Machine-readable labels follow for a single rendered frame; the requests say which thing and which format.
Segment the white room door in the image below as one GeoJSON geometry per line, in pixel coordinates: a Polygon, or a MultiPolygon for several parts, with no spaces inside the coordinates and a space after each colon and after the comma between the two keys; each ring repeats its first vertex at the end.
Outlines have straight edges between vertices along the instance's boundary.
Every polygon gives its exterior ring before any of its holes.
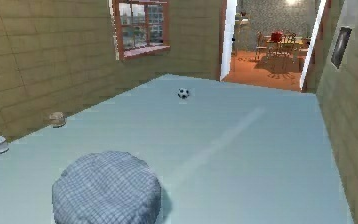
{"type": "Polygon", "coordinates": [[[223,0],[221,19],[221,65],[220,80],[223,80],[230,71],[232,44],[235,26],[237,0],[223,0]]]}

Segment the red framed window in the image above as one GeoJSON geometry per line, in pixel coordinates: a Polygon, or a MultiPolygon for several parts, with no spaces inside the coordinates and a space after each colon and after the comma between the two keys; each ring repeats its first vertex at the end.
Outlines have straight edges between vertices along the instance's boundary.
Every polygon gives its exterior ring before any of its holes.
{"type": "Polygon", "coordinates": [[[118,60],[170,49],[167,0],[109,0],[109,6],[118,60]]]}

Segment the wooden dining chair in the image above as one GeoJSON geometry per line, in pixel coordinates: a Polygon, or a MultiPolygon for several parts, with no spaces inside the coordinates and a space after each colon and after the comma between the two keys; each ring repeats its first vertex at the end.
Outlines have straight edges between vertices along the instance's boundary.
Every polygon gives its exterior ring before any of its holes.
{"type": "Polygon", "coordinates": [[[259,61],[261,59],[261,54],[264,54],[264,57],[268,57],[268,48],[266,46],[266,40],[264,35],[261,32],[258,32],[256,35],[256,47],[255,47],[255,59],[259,61]]]}

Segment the grey checked round cushion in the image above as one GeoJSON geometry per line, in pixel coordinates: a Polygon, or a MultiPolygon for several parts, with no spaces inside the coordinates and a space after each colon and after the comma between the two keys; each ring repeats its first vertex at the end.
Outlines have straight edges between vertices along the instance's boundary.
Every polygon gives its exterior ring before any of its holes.
{"type": "Polygon", "coordinates": [[[52,185],[55,224],[155,224],[161,185],[148,164],[128,152],[90,153],[52,185]]]}

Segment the wooden dining table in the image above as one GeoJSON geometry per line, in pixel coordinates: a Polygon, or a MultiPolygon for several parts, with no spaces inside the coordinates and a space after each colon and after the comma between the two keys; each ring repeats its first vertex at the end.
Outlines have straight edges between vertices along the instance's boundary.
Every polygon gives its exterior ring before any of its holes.
{"type": "Polygon", "coordinates": [[[293,64],[301,64],[307,56],[310,46],[309,38],[295,37],[293,40],[283,37],[281,41],[274,42],[271,39],[265,41],[268,56],[290,58],[293,64]]]}

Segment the black framed wall picture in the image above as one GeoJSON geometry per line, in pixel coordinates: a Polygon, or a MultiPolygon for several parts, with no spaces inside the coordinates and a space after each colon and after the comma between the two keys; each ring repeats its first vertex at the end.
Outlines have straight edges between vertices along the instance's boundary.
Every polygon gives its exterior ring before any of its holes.
{"type": "Polygon", "coordinates": [[[352,29],[348,26],[341,27],[331,56],[331,63],[336,69],[340,68],[352,29]]]}

